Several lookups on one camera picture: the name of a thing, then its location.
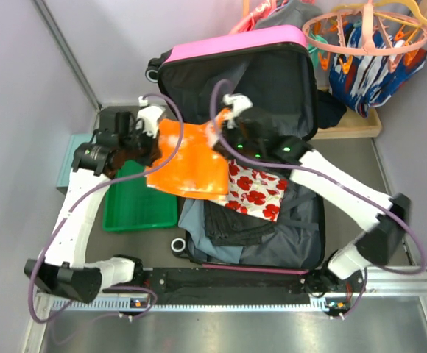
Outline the pink hard-shell suitcase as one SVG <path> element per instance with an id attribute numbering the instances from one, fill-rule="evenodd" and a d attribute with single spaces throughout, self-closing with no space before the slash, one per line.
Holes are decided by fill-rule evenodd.
<path id="1" fill-rule="evenodd" d="M 197 263 L 316 268 L 325 252 L 323 201 L 284 168 L 318 128 L 317 84 L 302 31 L 280 25 L 179 44 L 151 59 L 145 75 L 188 123 L 208 120 L 219 103 L 212 91 L 223 79 L 231 85 L 220 93 L 240 93 L 253 105 L 223 132 L 250 161 L 230 161 L 227 202 L 185 200 L 181 254 Z"/>

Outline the orange white tie-dye garment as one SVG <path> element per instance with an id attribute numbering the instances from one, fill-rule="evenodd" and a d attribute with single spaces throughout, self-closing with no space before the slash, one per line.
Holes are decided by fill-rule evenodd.
<path id="1" fill-rule="evenodd" d="M 218 142 L 214 126 L 221 126 L 227 116 L 228 111 L 223 110 L 215 122 L 184 124 L 178 150 L 174 148 L 181 125 L 177 121 L 163 119 L 158 140 L 161 158 L 153 165 L 157 167 L 170 155 L 174 157 L 164 167 L 147 175 L 147 186 L 184 198 L 224 201 L 228 194 L 228 163 L 214 151 Z"/>

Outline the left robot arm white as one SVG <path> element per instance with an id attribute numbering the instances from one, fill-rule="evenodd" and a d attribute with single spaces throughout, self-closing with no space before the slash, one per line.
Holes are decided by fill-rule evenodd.
<path id="1" fill-rule="evenodd" d="M 128 160 L 151 164 L 158 157 L 161 106 L 136 114 L 109 111 L 88 142 L 74 151 L 69 184 L 54 227 L 56 234 L 37 259 L 27 260 L 24 273 L 41 291 L 72 301 L 90 303 L 101 290 L 121 283 L 140 290 L 145 281 L 141 262 L 124 256 L 88 263 L 85 257 L 96 214 L 111 181 Z"/>

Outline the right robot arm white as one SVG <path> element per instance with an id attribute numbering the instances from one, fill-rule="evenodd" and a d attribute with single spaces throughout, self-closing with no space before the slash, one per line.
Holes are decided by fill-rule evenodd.
<path id="1" fill-rule="evenodd" d="M 391 271 L 389 259 L 397 243 L 411 232 L 410 198 L 376 191 L 329 162 L 309 143 L 294 135 L 280 135 L 267 114 L 255 107 L 241 113 L 225 110 L 211 114 L 215 148 L 223 148 L 242 162 L 270 171 L 323 197 L 347 214 L 361 233 L 338 249 L 321 273 L 332 291 L 345 286 L 357 271 L 375 266 Z"/>

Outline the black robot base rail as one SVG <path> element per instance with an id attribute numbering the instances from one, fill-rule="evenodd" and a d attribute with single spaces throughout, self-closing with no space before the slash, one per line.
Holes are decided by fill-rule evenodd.
<path id="1" fill-rule="evenodd" d="M 348 300 L 363 285 L 356 273 L 346 280 L 326 278 L 321 270 L 310 274 L 234 271 L 218 268 L 154 268 L 135 282 L 119 284 L 104 293 L 135 293 L 140 285 L 158 296 L 159 305 L 283 305 L 308 304 L 336 294 Z"/>

